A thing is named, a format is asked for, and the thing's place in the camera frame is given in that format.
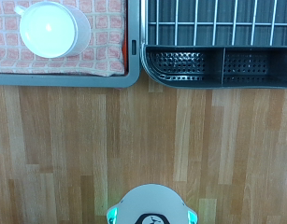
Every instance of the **wire rack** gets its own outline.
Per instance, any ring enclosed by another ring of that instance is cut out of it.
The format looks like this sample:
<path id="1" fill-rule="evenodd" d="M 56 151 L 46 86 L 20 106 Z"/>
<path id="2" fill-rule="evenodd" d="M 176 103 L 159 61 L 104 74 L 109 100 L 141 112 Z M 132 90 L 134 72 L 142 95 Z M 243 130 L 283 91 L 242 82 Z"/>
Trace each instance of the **wire rack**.
<path id="1" fill-rule="evenodd" d="M 287 47 L 287 0 L 145 0 L 144 42 Z"/>

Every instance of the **white cup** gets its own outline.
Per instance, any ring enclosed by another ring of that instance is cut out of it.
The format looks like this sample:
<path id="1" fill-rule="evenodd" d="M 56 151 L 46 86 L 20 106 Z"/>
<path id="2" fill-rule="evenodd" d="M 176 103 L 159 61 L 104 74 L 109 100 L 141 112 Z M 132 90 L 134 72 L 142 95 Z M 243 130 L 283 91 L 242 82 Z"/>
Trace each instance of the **white cup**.
<path id="1" fill-rule="evenodd" d="M 23 43 L 40 57 L 78 55 L 90 42 L 88 19 L 75 7 L 39 2 L 28 8 L 16 6 L 14 10 L 22 16 L 20 34 Z"/>

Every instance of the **teal light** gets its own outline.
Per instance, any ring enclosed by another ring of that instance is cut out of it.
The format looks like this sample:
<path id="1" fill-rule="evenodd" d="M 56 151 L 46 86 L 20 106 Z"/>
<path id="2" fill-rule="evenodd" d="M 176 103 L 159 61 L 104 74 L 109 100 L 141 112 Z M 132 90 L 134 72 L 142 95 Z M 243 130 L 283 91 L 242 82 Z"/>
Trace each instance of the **teal light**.
<path id="1" fill-rule="evenodd" d="M 198 217 L 195 213 L 188 211 L 189 224 L 197 224 Z"/>
<path id="2" fill-rule="evenodd" d="M 116 224 L 116 220 L 117 220 L 117 207 L 113 208 L 108 212 L 108 223 Z"/>

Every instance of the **white robot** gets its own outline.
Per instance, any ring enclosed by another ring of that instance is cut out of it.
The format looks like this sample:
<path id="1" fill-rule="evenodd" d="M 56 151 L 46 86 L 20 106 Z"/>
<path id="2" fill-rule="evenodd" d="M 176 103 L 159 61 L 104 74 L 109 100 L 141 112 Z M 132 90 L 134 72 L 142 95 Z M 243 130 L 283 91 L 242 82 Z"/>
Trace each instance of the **white robot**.
<path id="1" fill-rule="evenodd" d="M 172 189 L 142 185 L 108 209 L 108 224 L 197 224 L 197 213 Z"/>

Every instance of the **pink checkered towel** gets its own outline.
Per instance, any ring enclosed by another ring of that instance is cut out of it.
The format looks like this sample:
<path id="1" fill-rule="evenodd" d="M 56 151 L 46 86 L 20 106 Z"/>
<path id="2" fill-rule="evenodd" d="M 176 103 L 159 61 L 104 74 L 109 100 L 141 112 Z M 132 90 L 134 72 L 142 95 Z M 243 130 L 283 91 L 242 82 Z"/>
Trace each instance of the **pink checkered towel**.
<path id="1" fill-rule="evenodd" d="M 92 28 L 86 50 L 78 56 L 58 59 L 36 56 L 25 47 L 20 36 L 21 17 L 14 7 L 29 7 L 41 1 L 0 0 L 0 73 L 124 75 L 125 0 L 53 0 L 79 8 Z"/>

